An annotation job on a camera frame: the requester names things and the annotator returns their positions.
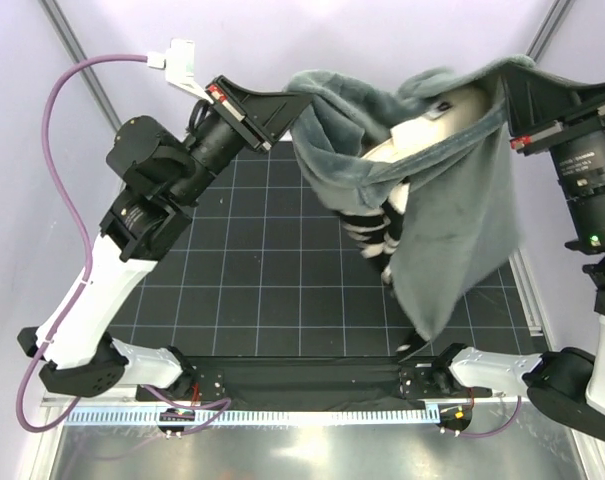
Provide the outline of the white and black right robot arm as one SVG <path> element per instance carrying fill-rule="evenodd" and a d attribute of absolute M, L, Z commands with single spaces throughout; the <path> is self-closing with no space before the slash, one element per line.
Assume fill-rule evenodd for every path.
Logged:
<path fill-rule="evenodd" d="M 587 318 L 596 348 L 513 355 L 454 343 L 434 358 L 428 377 L 444 396 L 487 389 L 526 399 L 547 418 L 605 442 L 605 82 L 525 67 L 505 68 L 502 81 L 512 149 L 549 155 L 575 231 L 565 247 L 593 259 L 582 271 L 594 290 Z"/>

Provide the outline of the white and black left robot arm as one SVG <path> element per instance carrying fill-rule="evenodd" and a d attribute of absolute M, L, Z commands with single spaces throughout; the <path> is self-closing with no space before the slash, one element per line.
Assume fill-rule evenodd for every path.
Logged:
<path fill-rule="evenodd" d="M 124 187 L 100 222 L 92 267 L 43 325 L 18 336 L 28 356 L 42 357 L 47 391 L 92 398 L 140 385 L 175 401 L 192 392 L 196 370 L 177 348 L 125 343 L 109 325 L 190 226 L 190 210 L 211 183 L 242 150 L 269 151 L 312 100 L 247 90 L 222 76 L 197 98 L 183 138 L 145 115 L 117 131 L 106 162 Z"/>

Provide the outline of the grey fleece zebra-lined pillowcase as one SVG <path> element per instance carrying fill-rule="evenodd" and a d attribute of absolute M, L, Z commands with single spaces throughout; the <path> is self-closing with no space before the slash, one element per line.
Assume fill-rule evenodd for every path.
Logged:
<path fill-rule="evenodd" d="M 313 95 L 291 127 L 298 164 L 406 315 L 411 330 L 398 346 L 402 353 L 437 338 L 463 294 L 518 246 L 508 147 L 516 137 L 502 69 L 544 71 L 516 55 L 466 75 L 430 69 L 395 91 L 328 70 L 297 73 L 286 85 L 287 92 Z M 429 98 L 472 82 L 502 89 L 495 130 L 485 140 L 448 157 L 390 166 L 359 158 L 393 126 L 423 113 Z"/>

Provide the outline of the cream rectangular pillow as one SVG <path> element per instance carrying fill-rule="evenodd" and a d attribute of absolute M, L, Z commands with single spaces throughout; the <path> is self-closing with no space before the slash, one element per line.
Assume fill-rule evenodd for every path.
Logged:
<path fill-rule="evenodd" d="M 363 161 L 390 166 L 410 158 L 448 157 L 495 130 L 502 89 L 472 82 L 427 100 L 426 110 L 390 129 L 381 143 L 363 149 Z"/>

